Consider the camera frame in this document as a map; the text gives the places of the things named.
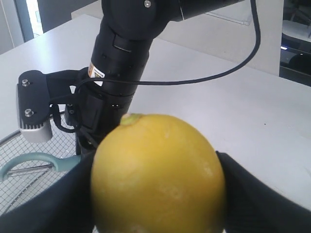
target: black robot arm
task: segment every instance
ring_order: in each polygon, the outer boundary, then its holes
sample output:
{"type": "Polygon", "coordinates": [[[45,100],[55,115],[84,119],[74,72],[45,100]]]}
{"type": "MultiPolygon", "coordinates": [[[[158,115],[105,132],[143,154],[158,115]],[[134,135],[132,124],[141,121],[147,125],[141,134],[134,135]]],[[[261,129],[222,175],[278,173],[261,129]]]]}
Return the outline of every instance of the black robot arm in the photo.
{"type": "Polygon", "coordinates": [[[239,1],[103,0],[104,17],[88,70],[66,70],[48,75],[28,71],[20,76],[17,103],[23,135],[30,142],[49,140],[52,133],[48,118],[50,115],[59,118],[55,105],[67,104],[66,120],[75,130],[66,132],[76,133],[79,153],[94,150],[128,111],[137,85],[79,83],[89,78],[139,81],[153,39],[170,21],[182,21],[239,1]],[[78,86],[74,94],[70,92],[72,85],[78,86]]]}

